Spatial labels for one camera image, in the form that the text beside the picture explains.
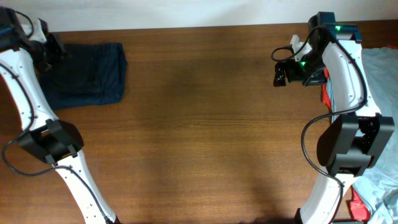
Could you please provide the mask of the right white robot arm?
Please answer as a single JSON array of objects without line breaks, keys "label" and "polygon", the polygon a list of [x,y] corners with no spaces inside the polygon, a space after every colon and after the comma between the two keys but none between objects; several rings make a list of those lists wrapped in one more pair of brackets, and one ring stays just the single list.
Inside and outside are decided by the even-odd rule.
[{"label": "right white robot arm", "polygon": [[295,35],[277,59],[274,86],[302,82],[330,85],[330,112],[310,120],[300,144],[307,162],[319,173],[295,223],[333,223],[343,197],[380,158],[394,130],[371,96],[356,25],[326,22],[310,25],[305,41]]}]

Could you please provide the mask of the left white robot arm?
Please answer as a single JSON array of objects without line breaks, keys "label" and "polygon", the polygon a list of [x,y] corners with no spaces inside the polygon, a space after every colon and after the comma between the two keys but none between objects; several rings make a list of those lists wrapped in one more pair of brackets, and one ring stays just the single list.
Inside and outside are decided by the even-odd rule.
[{"label": "left white robot arm", "polygon": [[60,175],[86,223],[119,223],[90,174],[79,130],[53,112],[35,74],[67,57],[65,46],[42,19],[24,25],[19,16],[19,11],[1,7],[1,78],[17,107],[22,129],[10,142]]}]

